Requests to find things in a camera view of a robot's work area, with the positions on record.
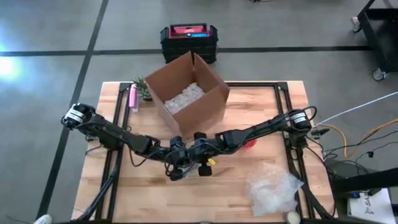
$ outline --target butcher block tabletop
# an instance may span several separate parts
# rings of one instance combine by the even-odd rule
[[[293,108],[308,106],[304,84],[287,81]],[[118,98],[119,82],[104,82],[97,113],[112,121]],[[126,96],[123,98],[119,125],[123,120]],[[128,125],[132,133],[145,134],[169,145],[173,134],[157,114],[154,103],[140,102],[139,112],[130,112]],[[264,122],[278,114],[274,89],[266,86],[231,87],[224,120],[206,130],[209,138],[214,133],[229,129],[244,129]],[[98,141],[88,148],[98,146]],[[320,148],[308,142],[310,148],[321,155]],[[82,214],[98,193],[103,175],[106,150],[91,151],[85,159],[72,218]],[[323,164],[312,152],[304,150],[304,163],[308,183],[313,194],[327,211],[333,210],[333,196]],[[143,158],[133,154],[137,164]],[[282,134],[274,133],[257,140],[253,147],[239,150],[233,155],[214,157],[211,177],[199,177],[193,170],[185,179],[172,182],[165,175],[164,164],[146,161],[133,167],[127,146],[124,147],[113,222],[167,223],[167,222],[282,222],[281,213],[254,217],[251,201],[246,192],[246,176],[257,162],[276,164],[286,171],[287,159]],[[104,201],[103,217],[108,211],[109,193]],[[308,216],[303,193],[300,192],[303,214]]]

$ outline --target clear plastic bag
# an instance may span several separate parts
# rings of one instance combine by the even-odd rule
[[[275,164],[259,162],[248,174],[247,185],[253,214],[258,217],[294,210],[294,194],[303,182]]]

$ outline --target foam packing material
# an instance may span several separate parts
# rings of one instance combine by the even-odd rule
[[[165,102],[166,108],[169,110],[170,114],[175,114],[182,110],[184,107],[193,103],[195,100],[203,96],[205,92],[198,86],[197,83],[192,83],[184,90],[182,93],[178,94],[176,97]]]

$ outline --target yellow object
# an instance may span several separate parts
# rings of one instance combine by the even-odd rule
[[[375,128],[375,129],[371,130],[370,132],[368,132],[368,133],[365,135],[365,137],[362,138],[361,142],[362,142],[363,140],[365,140],[367,137],[369,137],[370,135],[372,135],[373,133],[375,133],[376,131],[380,131],[381,129],[383,129],[383,128],[389,126],[390,124],[395,124],[395,123],[398,123],[398,119],[392,120],[392,121],[390,121],[390,122],[388,122],[388,123],[386,123],[386,124],[383,124],[383,125],[378,126],[377,128]],[[345,158],[351,157],[353,154],[355,154],[355,152],[356,152],[357,150],[358,150],[358,146],[355,146],[355,148],[354,148],[354,150],[352,151],[352,153],[350,153],[349,155],[347,155],[347,151],[346,151],[346,149],[344,149],[344,156],[345,156]]]
[[[341,135],[341,137],[343,138],[343,145],[344,145],[344,155],[346,155],[346,151],[347,151],[347,138],[346,135],[344,134],[344,132],[342,130],[340,130],[339,128],[332,126],[332,125],[328,125],[328,124],[319,124],[319,126],[324,126],[324,127],[328,127],[331,129],[336,130],[337,132],[339,132],[339,134]]]
[[[207,161],[209,161],[211,165],[216,165],[216,161],[214,161],[214,159],[208,159]]]

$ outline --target red object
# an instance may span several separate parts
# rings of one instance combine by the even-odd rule
[[[255,140],[251,140],[251,141],[248,141],[243,147],[245,149],[248,149],[248,148],[253,147],[254,145],[256,145],[256,143],[257,143],[256,139]]]
[[[205,37],[209,36],[206,24],[181,24],[181,25],[171,25],[169,29],[169,38],[184,38],[184,37],[194,37],[195,34],[202,34]]]
[[[172,33],[173,31],[176,34],[186,34],[186,33],[206,32],[206,28],[204,26],[174,27]]]

